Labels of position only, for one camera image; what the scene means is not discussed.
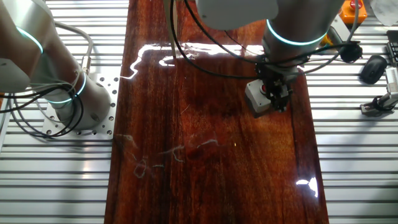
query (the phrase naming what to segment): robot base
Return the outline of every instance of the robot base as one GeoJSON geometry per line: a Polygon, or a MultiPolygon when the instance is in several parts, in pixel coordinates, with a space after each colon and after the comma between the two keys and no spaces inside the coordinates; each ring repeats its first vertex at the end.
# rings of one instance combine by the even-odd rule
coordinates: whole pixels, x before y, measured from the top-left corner
{"type": "MultiPolygon", "coordinates": [[[[113,138],[114,132],[114,122],[116,116],[116,107],[118,105],[118,95],[119,95],[119,75],[104,75],[97,74],[96,78],[93,78],[99,84],[103,85],[108,91],[111,97],[111,106],[106,118],[100,122],[100,124],[91,128],[90,130],[73,130],[72,132],[52,139],[51,141],[110,141],[113,138]]],[[[55,110],[48,105],[46,114],[48,117],[53,118],[58,121],[55,110]]],[[[43,124],[42,132],[44,133],[57,133],[61,131],[65,126],[62,123],[57,123],[49,119],[45,119],[43,124]]]]}

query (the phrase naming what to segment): reddish-brown wood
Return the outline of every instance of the reddish-brown wood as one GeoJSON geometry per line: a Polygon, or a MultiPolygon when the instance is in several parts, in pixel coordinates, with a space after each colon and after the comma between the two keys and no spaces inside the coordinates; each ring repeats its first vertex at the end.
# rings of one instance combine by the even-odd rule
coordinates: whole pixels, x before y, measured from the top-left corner
{"type": "MultiPolygon", "coordinates": [[[[182,5],[178,15],[195,63],[255,75],[211,44],[182,5]]],[[[231,34],[261,45],[263,28],[231,34]]],[[[130,79],[121,80],[105,223],[328,223],[305,77],[287,112],[254,119],[248,81],[211,77],[171,55],[163,2],[131,0],[122,67],[130,79]],[[300,180],[316,183],[317,197],[300,180]]]]}

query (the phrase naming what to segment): black cable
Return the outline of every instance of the black cable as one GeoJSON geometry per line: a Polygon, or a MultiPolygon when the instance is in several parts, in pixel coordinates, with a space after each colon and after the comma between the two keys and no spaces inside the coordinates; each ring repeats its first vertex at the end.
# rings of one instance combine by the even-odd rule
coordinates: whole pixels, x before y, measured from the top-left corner
{"type": "Polygon", "coordinates": [[[29,105],[30,105],[31,103],[33,103],[35,100],[38,100],[39,98],[45,96],[45,95],[48,94],[48,93],[41,93],[41,94],[39,94],[38,96],[36,96],[35,98],[33,98],[32,100],[28,101],[27,103],[24,103],[24,104],[21,105],[21,106],[18,106],[18,107],[15,107],[15,108],[10,108],[10,109],[8,109],[8,110],[2,110],[2,111],[0,111],[0,113],[8,113],[8,112],[12,112],[12,111],[16,111],[16,110],[23,109],[23,108],[25,108],[26,106],[29,106],[29,105]]]}
{"type": "Polygon", "coordinates": [[[250,53],[252,53],[254,55],[259,55],[259,54],[256,54],[256,53],[248,50],[247,48],[245,48],[245,46],[243,44],[240,44],[237,40],[235,40],[233,37],[231,37],[231,35],[228,33],[227,30],[225,30],[224,32],[233,42],[235,42],[235,44],[238,44],[239,46],[241,46],[245,51],[250,52],[250,53]]]}
{"type": "MultiPolygon", "coordinates": [[[[14,104],[18,107],[17,99],[14,99],[14,104]]],[[[23,122],[25,122],[25,124],[28,125],[28,127],[32,128],[35,132],[39,133],[41,136],[44,136],[44,137],[46,137],[46,138],[51,138],[51,137],[55,137],[55,136],[57,136],[57,135],[59,135],[59,134],[62,134],[62,133],[72,124],[73,118],[75,117],[75,115],[76,115],[76,113],[77,113],[77,112],[76,112],[76,107],[74,106],[74,107],[73,107],[73,111],[72,111],[72,119],[69,121],[69,123],[68,123],[61,131],[59,131],[58,133],[55,133],[55,134],[53,134],[53,135],[48,135],[48,134],[42,133],[41,131],[35,129],[32,125],[30,125],[30,124],[25,120],[25,118],[24,118],[24,116],[22,115],[22,113],[21,113],[20,110],[17,110],[17,112],[18,112],[19,116],[21,117],[21,120],[22,120],[23,122]]]]}
{"type": "MultiPolygon", "coordinates": [[[[308,63],[308,62],[321,62],[321,61],[324,61],[324,60],[329,60],[329,59],[326,59],[326,58],[325,59],[310,59],[310,60],[306,60],[306,61],[304,61],[302,63],[298,63],[298,64],[295,64],[295,65],[289,65],[289,66],[276,65],[276,66],[278,66],[279,68],[293,68],[293,67],[296,67],[296,66],[299,66],[299,65],[303,65],[303,64],[308,63]]],[[[339,62],[346,63],[345,61],[340,60],[340,59],[334,59],[334,61],[339,61],[339,62]]]]}
{"type": "Polygon", "coordinates": [[[329,49],[338,49],[338,48],[341,48],[341,47],[344,47],[344,46],[347,46],[347,45],[357,44],[357,42],[348,42],[348,43],[347,43],[347,42],[344,42],[344,43],[342,43],[342,44],[336,44],[336,45],[333,45],[333,46],[323,47],[323,48],[321,48],[321,49],[317,49],[317,50],[314,50],[314,51],[312,51],[312,52],[308,52],[308,53],[305,53],[305,54],[302,54],[302,55],[298,55],[298,56],[293,57],[293,58],[288,58],[288,59],[286,59],[286,60],[279,61],[279,62],[265,62],[265,61],[259,62],[259,61],[253,61],[253,60],[246,59],[246,58],[244,58],[244,57],[242,57],[242,56],[236,55],[236,54],[233,53],[232,51],[230,51],[230,50],[228,50],[227,48],[225,48],[222,44],[220,44],[219,42],[217,42],[217,40],[215,40],[215,39],[206,31],[206,29],[202,26],[202,24],[200,23],[200,21],[198,20],[198,18],[197,18],[197,17],[195,16],[195,14],[193,13],[192,8],[189,6],[188,1],[187,1],[187,0],[184,0],[184,3],[185,3],[185,6],[186,6],[187,9],[188,9],[190,15],[192,16],[192,19],[195,21],[195,23],[197,24],[197,26],[199,27],[199,29],[200,29],[200,30],[201,30],[213,43],[215,43],[216,45],[218,45],[219,47],[221,47],[223,50],[225,50],[226,52],[228,52],[230,55],[232,55],[232,56],[234,56],[234,57],[236,57],[236,58],[238,58],[238,59],[244,60],[245,62],[249,62],[249,63],[261,63],[261,64],[264,64],[264,65],[278,65],[278,64],[281,64],[281,63],[291,62],[291,61],[293,61],[293,60],[297,60],[297,59],[300,59],[300,58],[303,58],[303,57],[311,56],[312,54],[319,53],[319,52],[322,52],[322,51],[325,51],[325,50],[329,50],[329,49]]]}
{"type": "MultiPolygon", "coordinates": [[[[174,8],[174,1],[170,1],[170,21],[171,21],[171,24],[174,24],[174,17],[173,17],[173,13],[174,13],[174,12],[173,12],[173,8],[174,8]]],[[[175,45],[177,46],[178,50],[180,51],[182,57],[183,57],[190,65],[194,66],[195,68],[197,68],[197,69],[199,69],[199,70],[201,70],[201,71],[203,71],[203,72],[205,72],[205,73],[207,73],[207,74],[213,75],[213,76],[215,76],[215,77],[236,78],[236,79],[241,79],[241,80],[243,80],[243,79],[250,79],[250,80],[253,80],[253,79],[258,79],[258,78],[259,78],[259,77],[242,77],[242,76],[235,76],[235,75],[224,75],[224,74],[219,74],[219,73],[211,72],[211,71],[209,71],[209,70],[206,70],[206,69],[204,69],[204,68],[201,68],[201,67],[198,66],[197,64],[193,63],[193,62],[187,57],[187,55],[185,55],[184,51],[183,51],[182,48],[181,48],[180,43],[178,42],[178,39],[177,39],[177,35],[176,35],[176,33],[175,33],[174,26],[171,26],[171,30],[172,30],[172,34],[173,34],[173,39],[174,39],[175,45]]]]}
{"type": "Polygon", "coordinates": [[[74,92],[70,91],[69,86],[66,87],[65,85],[56,86],[56,87],[50,88],[50,89],[48,89],[48,90],[44,90],[44,91],[41,91],[41,92],[33,93],[33,94],[30,94],[30,95],[24,95],[24,96],[22,96],[22,97],[21,97],[21,96],[15,96],[14,94],[12,94],[12,95],[10,95],[10,96],[6,96],[5,98],[14,99],[14,103],[15,103],[15,105],[16,105],[15,108],[12,108],[11,101],[9,100],[9,102],[10,102],[10,104],[9,104],[10,109],[9,109],[9,110],[5,110],[5,111],[10,111],[11,114],[12,114],[13,119],[14,119],[15,122],[18,124],[18,126],[19,126],[23,131],[25,131],[26,133],[28,133],[28,134],[30,134],[31,136],[34,136],[34,137],[53,138],[53,137],[64,136],[64,135],[70,133],[71,131],[73,131],[73,130],[77,127],[77,125],[80,123],[80,121],[81,121],[81,119],[83,118],[83,115],[84,115],[83,102],[81,101],[80,97],[77,96],[77,95],[75,95],[74,92]],[[49,134],[46,134],[46,133],[42,133],[41,131],[35,129],[32,125],[30,125],[30,124],[25,120],[25,118],[24,118],[23,114],[21,113],[20,109],[22,109],[23,107],[25,107],[25,106],[31,104],[31,103],[32,103],[33,101],[35,101],[37,98],[43,97],[44,95],[49,94],[49,93],[51,93],[52,91],[57,90],[57,89],[63,89],[63,90],[65,90],[65,91],[69,94],[70,98],[72,99],[72,103],[73,103],[72,119],[69,121],[69,123],[68,123],[61,131],[59,131],[59,132],[57,132],[57,133],[55,133],[55,134],[49,135],[49,134]],[[26,98],[26,97],[34,96],[34,95],[38,95],[38,96],[35,97],[33,100],[31,100],[31,101],[29,101],[29,102],[23,104],[22,106],[19,106],[19,105],[18,105],[18,102],[17,102],[16,99],[18,99],[18,98],[26,98]],[[78,121],[76,122],[76,124],[75,124],[72,128],[70,128],[69,131],[66,131],[66,130],[71,126],[71,124],[72,124],[72,122],[73,122],[73,118],[74,118],[75,115],[77,114],[77,105],[76,105],[75,100],[74,100],[75,97],[76,97],[76,98],[79,100],[79,102],[80,102],[80,106],[81,106],[81,115],[80,115],[78,121]],[[26,130],[26,129],[18,122],[18,120],[16,119],[16,116],[15,116],[15,114],[14,114],[14,111],[15,111],[15,110],[18,111],[19,116],[21,117],[21,120],[22,120],[23,122],[25,122],[25,124],[28,125],[28,127],[30,127],[31,129],[33,129],[36,133],[30,133],[28,130],[26,130]]]}
{"type": "Polygon", "coordinates": [[[49,89],[46,89],[46,90],[42,90],[42,91],[38,91],[38,92],[35,92],[35,93],[31,93],[31,94],[28,94],[28,95],[21,95],[21,96],[15,96],[15,95],[3,95],[3,96],[0,96],[0,98],[5,98],[5,99],[18,99],[18,98],[29,98],[29,97],[31,97],[31,96],[37,96],[37,95],[39,95],[39,94],[41,94],[41,93],[46,93],[46,92],[48,92],[48,91],[54,91],[54,90],[58,90],[60,87],[59,86],[55,86],[55,87],[51,87],[51,88],[49,88],[49,89]]]}
{"type": "Polygon", "coordinates": [[[68,129],[68,128],[70,127],[70,125],[71,125],[72,122],[73,122],[73,118],[75,117],[75,115],[76,115],[76,113],[77,113],[77,106],[76,106],[74,100],[72,100],[72,102],[73,102],[73,104],[74,104],[74,105],[73,105],[73,112],[72,112],[72,119],[69,121],[69,123],[68,123],[61,131],[59,131],[59,132],[57,132],[57,133],[55,133],[55,134],[52,134],[52,135],[43,133],[43,132],[41,132],[41,131],[35,129],[32,125],[29,124],[29,122],[27,122],[27,121],[25,120],[25,118],[23,117],[23,115],[22,115],[22,113],[21,113],[20,110],[17,110],[17,111],[18,111],[18,113],[19,113],[19,116],[21,117],[21,120],[22,120],[23,122],[25,122],[25,124],[28,125],[28,127],[30,127],[31,129],[33,129],[36,133],[31,133],[31,132],[29,132],[28,130],[26,130],[26,129],[18,122],[18,120],[16,119],[16,116],[15,116],[15,114],[14,114],[13,111],[11,112],[11,115],[12,115],[12,118],[14,119],[14,121],[18,124],[18,126],[19,126],[23,131],[25,131],[27,134],[30,134],[30,135],[33,136],[33,137],[38,137],[38,138],[54,138],[54,137],[61,137],[61,136],[64,136],[64,135],[70,133],[71,131],[73,131],[73,130],[80,124],[80,122],[81,122],[81,120],[82,120],[82,118],[83,118],[83,115],[84,115],[83,102],[82,102],[82,100],[80,99],[79,96],[76,96],[75,98],[78,99],[79,102],[80,102],[81,114],[80,114],[80,117],[79,117],[78,121],[76,122],[76,124],[73,125],[73,127],[71,127],[68,131],[66,131],[66,129],[68,129]]]}

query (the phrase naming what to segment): wood grain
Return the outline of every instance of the wood grain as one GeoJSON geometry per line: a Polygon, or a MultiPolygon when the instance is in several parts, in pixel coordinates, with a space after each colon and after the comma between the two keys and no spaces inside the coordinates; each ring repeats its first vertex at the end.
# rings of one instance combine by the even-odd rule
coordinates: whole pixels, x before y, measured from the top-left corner
{"type": "MultiPolygon", "coordinates": [[[[255,75],[177,9],[179,38],[195,63],[255,75]]],[[[256,22],[231,34],[261,45],[263,29],[256,22]]],[[[168,40],[163,2],[131,0],[105,223],[328,223],[305,77],[287,112],[254,119],[244,102],[248,81],[172,60],[168,40]],[[317,193],[302,184],[309,181],[317,193]]]]}

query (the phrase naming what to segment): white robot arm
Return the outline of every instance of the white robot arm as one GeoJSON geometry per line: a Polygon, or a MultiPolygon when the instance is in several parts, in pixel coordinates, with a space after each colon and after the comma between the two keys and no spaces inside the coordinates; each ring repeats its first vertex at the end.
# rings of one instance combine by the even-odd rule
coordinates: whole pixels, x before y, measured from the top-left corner
{"type": "MultiPolygon", "coordinates": [[[[84,107],[76,128],[86,130],[105,118],[111,104],[105,88],[90,80],[86,71],[60,40],[43,0],[0,0],[0,92],[17,93],[33,83],[39,89],[69,83],[84,107]]],[[[76,109],[65,90],[55,90],[44,98],[60,121],[76,109]]],[[[73,118],[75,123],[78,117],[79,113],[73,118]]]]}

